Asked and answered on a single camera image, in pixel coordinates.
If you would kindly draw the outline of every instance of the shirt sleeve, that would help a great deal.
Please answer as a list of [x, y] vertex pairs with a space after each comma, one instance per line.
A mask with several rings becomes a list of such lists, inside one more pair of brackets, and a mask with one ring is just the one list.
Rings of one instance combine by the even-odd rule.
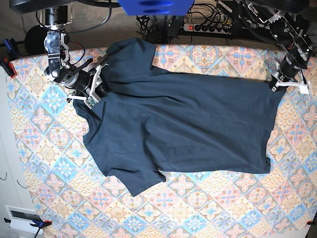
[[120, 179], [133, 197], [159, 182], [166, 181], [165, 176], [158, 170], [151, 170], [142, 166], [132, 168], [125, 163], [110, 169], [107, 176], [111, 175]]
[[109, 66], [104, 68], [102, 75], [109, 81], [125, 75], [149, 74], [155, 50], [155, 45], [137, 38], [114, 43], [106, 51], [105, 60]]

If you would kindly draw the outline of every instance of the tiled pattern fabric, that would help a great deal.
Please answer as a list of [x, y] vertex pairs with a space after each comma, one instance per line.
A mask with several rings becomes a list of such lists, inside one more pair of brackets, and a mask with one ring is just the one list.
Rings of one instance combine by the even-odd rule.
[[[105, 53], [88, 50], [83, 60], [96, 62]], [[80, 56], [71, 54], [73, 61]], [[274, 58], [282, 57], [241, 47], [162, 45], [153, 64], [266, 80]], [[47, 238], [253, 238], [302, 229], [317, 211], [317, 59], [305, 71], [311, 94], [289, 87], [279, 105], [267, 145], [270, 174], [164, 172], [167, 182], [134, 198], [116, 177], [104, 177], [85, 149], [87, 122], [66, 103], [64, 89], [45, 79], [47, 57], [13, 64], [18, 76], [6, 78], [13, 130], [34, 206], [53, 222]]]

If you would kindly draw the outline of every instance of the power strip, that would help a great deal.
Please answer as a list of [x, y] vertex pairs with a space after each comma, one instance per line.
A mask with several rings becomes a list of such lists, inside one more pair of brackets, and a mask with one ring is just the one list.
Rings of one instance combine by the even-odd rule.
[[213, 25], [201, 25], [201, 24], [184, 24], [184, 31], [187, 32], [204, 32], [204, 33], [216, 33], [216, 34], [230, 34], [228, 29], [221, 29], [221, 27], [215, 27]]

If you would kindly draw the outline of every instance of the dark blue t-shirt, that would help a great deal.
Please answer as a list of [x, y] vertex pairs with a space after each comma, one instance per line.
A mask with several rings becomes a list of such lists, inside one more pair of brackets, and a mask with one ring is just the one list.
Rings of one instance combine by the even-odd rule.
[[140, 39], [107, 50], [110, 92], [87, 119], [84, 144], [105, 176], [133, 196], [165, 181], [161, 171], [269, 173], [266, 144], [285, 89], [266, 82], [173, 73], [152, 66], [156, 46]]

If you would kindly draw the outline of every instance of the table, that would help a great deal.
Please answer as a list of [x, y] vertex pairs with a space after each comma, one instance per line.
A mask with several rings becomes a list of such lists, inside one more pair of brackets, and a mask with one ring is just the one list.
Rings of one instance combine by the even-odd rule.
[[[105, 53], [87, 50], [81, 63]], [[81, 54], [71, 52], [71, 59]], [[243, 47], [160, 45], [153, 65], [267, 80], [274, 58], [283, 56]], [[64, 89], [45, 79], [47, 57], [13, 65], [18, 76], [6, 78], [13, 129], [35, 209], [53, 222], [45, 228], [47, 238], [253, 238], [302, 229], [316, 214], [316, 58], [304, 72], [311, 95], [289, 87], [279, 105], [267, 144], [270, 174], [164, 172], [165, 183], [134, 198], [116, 177], [103, 176], [84, 147], [87, 122], [66, 103]]]

